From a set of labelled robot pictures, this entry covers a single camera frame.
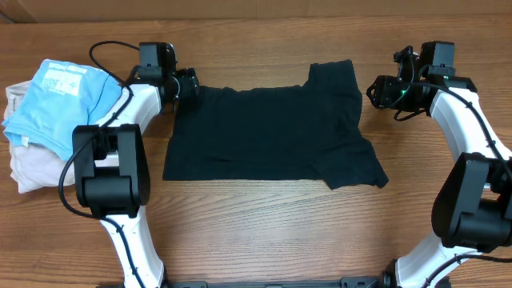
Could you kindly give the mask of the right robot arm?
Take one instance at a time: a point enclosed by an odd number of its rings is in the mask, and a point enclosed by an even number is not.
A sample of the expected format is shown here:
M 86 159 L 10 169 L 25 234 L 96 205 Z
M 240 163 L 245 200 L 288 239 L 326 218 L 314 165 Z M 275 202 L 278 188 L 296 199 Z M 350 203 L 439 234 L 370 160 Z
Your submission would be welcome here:
M 452 42 L 425 42 L 394 53 L 396 76 L 379 75 L 367 89 L 371 104 L 408 118 L 420 114 L 440 126 L 454 166 L 434 200 L 431 233 L 394 259 L 369 287 L 449 287 L 450 273 L 511 244 L 511 151 L 499 140 L 470 78 L 454 68 Z

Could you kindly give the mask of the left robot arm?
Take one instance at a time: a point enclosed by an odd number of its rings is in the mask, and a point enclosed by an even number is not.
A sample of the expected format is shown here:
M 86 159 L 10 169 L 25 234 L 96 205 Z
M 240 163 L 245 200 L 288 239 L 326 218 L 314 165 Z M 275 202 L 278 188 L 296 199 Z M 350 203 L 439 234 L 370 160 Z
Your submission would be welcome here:
M 172 44 L 142 42 L 140 63 L 120 82 L 122 95 L 99 123 L 77 126 L 73 154 L 76 197 L 84 218 L 100 221 L 122 266 L 123 287 L 168 287 L 164 262 L 150 235 L 146 205 L 150 172 L 142 134 L 165 105 L 178 108 L 199 93 L 192 68 L 178 69 Z

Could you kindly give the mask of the dark navy t-shirt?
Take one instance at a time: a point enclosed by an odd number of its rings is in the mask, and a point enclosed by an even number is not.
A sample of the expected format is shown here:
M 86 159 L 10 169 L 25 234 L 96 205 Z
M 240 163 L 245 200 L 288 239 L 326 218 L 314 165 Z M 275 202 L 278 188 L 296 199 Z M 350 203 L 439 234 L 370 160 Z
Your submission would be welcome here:
M 300 86 L 201 86 L 179 103 L 162 176 L 381 188 L 389 179 L 358 128 L 361 113 L 362 94 L 349 60 L 312 64 Z

